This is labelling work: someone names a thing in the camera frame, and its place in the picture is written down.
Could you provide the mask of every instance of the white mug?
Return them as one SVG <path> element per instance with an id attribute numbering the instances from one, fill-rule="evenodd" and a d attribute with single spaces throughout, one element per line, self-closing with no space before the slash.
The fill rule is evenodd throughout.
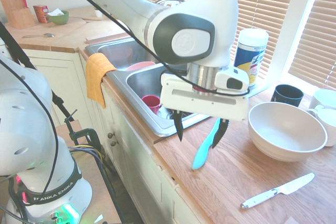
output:
<path id="1" fill-rule="evenodd" d="M 309 108 L 314 109 L 319 104 L 327 109 L 336 110 L 336 91 L 330 89 L 317 90 L 310 101 Z"/>
<path id="2" fill-rule="evenodd" d="M 307 112 L 319 120 L 325 128 L 328 135 L 326 146 L 333 146 L 336 143 L 336 110 L 325 108 L 319 104 Z"/>

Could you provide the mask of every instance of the wooden utensil holder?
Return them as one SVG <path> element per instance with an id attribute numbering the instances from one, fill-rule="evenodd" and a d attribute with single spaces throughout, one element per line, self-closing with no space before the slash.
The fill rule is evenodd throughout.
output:
<path id="1" fill-rule="evenodd" d="M 1 0 L 10 26 L 24 29 L 36 26 L 30 9 L 25 7 L 23 0 Z"/>

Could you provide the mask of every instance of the turquoise utensil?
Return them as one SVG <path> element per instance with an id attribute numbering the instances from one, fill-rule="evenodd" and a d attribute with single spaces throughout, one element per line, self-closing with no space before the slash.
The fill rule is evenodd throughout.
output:
<path id="1" fill-rule="evenodd" d="M 209 135 L 206 137 L 206 139 L 204 140 L 204 142 L 201 144 L 200 148 L 198 149 L 196 156 L 194 158 L 193 166 L 192 166 L 193 170 L 199 169 L 204 165 L 206 158 L 208 156 L 209 148 L 214 141 L 216 132 L 218 131 L 219 123 L 221 122 L 220 120 L 221 120 L 220 118 L 217 119 Z"/>

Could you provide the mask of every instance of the disinfecting wipes container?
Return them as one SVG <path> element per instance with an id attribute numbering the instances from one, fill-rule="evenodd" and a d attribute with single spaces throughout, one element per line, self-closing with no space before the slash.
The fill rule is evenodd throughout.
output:
<path id="1" fill-rule="evenodd" d="M 268 37 L 265 30 L 257 28 L 246 28 L 239 33 L 234 66 L 247 72 L 249 86 L 256 84 Z"/>

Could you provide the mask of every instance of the sink basin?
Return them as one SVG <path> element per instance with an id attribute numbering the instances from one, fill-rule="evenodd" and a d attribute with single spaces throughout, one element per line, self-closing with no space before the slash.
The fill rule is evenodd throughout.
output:
<path id="1" fill-rule="evenodd" d="M 157 136 L 170 136 L 176 133 L 172 118 L 172 110 L 165 107 L 154 114 L 150 108 L 141 100 L 145 95 L 161 95 L 160 76 L 166 68 L 158 63 L 153 66 L 135 71 L 125 71 L 127 67 L 142 61 L 154 61 L 149 53 L 139 46 L 133 39 L 123 39 L 104 44 L 86 47 L 91 53 L 101 52 L 109 61 L 118 68 L 110 71 L 107 76 L 119 88 L 128 102 L 138 112 L 140 117 Z M 184 112 L 182 124 L 187 128 L 201 120 L 208 118 L 207 115 L 191 114 Z"/>
<path id="2" fill-rule="evenodd" d="M 132 38 L 91 45 L 86 49 L 91 54 L 101 52 L 119 71 L 125 71 L 126 68 L 139 62 L 158 62 Z"/>

